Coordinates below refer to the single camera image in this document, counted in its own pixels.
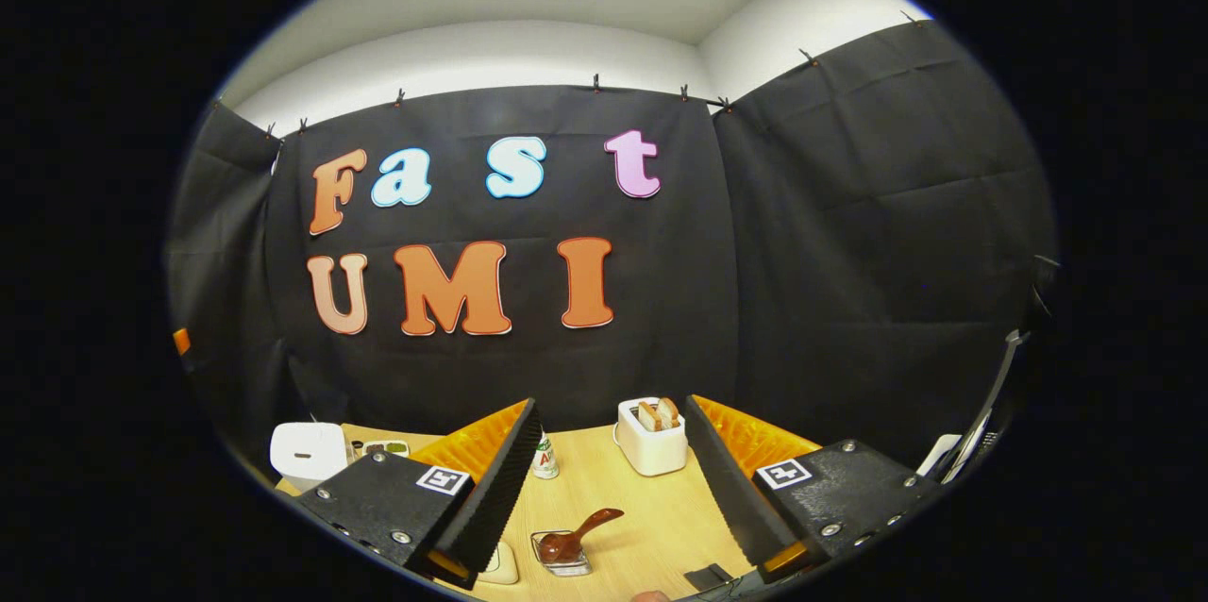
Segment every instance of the white box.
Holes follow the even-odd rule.
[[[347,468],[353,445],[335,423],[281,423],[273,430],[268,461],[304,493]]]
[[[639,396],[617,404],[614,428],[617,446],[640,475],[649,477],[681,469],[687,464],[687,436],[684,434],[687,421],[681,416],[678,428],[652,433],[638,422],[635,411],[641,401],[655,406],[658,398]]]

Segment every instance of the small bottle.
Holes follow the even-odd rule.
[[[552,480],[558,476],[558,459],[553,457],[553,445],[550,438],[541,430],[541,441],[536,445],[536,453],[533,455],[533,474],[544,480]]]

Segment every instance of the orange letter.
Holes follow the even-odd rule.
[[[562,326],[591,329],[612,320],[604,305],[604,256],[612,251],[608,239],[582,237],[558,244],[558,255],[567,260],[569,305],[562,314]]]
[[[336,309],[336,300],[331,296],[331,271],[336,264],[326,255],[319,255],[306,261],[310,271],[310,285],[314,288],[314,306],[319,308],[319,318],[337,334],[355,335],[361,332],[368,319],[365,306],[365,279],[361,272],[370,264],[360,253],[341,256],[339,266],[348,274],[348,314]]]
[[[426,245],[405,245],[394,253],[394,261],[402,270],[402,288],[407,296],[407,318],[402,322],[406,335],[432,335],[436,324],[428,311],[441,323],[445,332],[457,328],[461,306],[466,306],[461,330],[470,335],[503,335],[512,330],[504,317],[499,300],[499,262],[507,255],[504,244],[475,242],[465,247],[453,278],[445,276],[441,264]]]
[[[349,168],[360,172],[366,163],[365,150],[358,149],[329,161],[314,169],[314,219],[310,220],[310,236],[316,237],[330,232],[344,221],[344,214],[336,210],[336,199],[341,206],[348,206],[353,197],[353,174]]]

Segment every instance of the black curtain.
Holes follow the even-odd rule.
[[[611,138],[639,131],[657,147],[645,160],[661,186],[626,195]],[[547,149],[544,181],[523,198],[495,198],[488,149],[536,137]],[[414,206],[376,206],[379,163],[422,149],[431,192]],[[320,164],[362,149],[342,222],[309,233]],[[319,419],[443,434],[534,396],[547,430],[616,421],[616,404],[639,395],[734,396],[737,297],[733,225],[708,110],[676,95],[565,86],[495,88],[384,104],[285,138],[268,196],[269,305],[291,348],[290,370]],[[569,329],[568,278],[559,242],[599,237],[611,323]],[[472,242],[499,242],[509,335],[411,336],[403,276],[394,253],[428,245],[445,274]],[[367,324],[330,330],[316,312],[307,259],[360,253]],[[336,307],[350,299],[332,273]],[[463,309],[461,318],[465,318]]]
[[[934,22],[826,52],[714,117],[738,254],[736,405],[918,464],[971,422],[1056,256],[1028,135]]]
[[[186,374],[217,432],[268,476],[273,428],[309,419],[265,274],[265,203],[279,146],[230,109],[210,109],[178,181],[164,248],[172,318],[191,342]]]

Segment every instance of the toast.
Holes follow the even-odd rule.
[[[680,427],[679,409],[675,403],[666,396],[658,404],[651,406],[645,401],[638,403],[638,422],[646,432],[663,432]]]

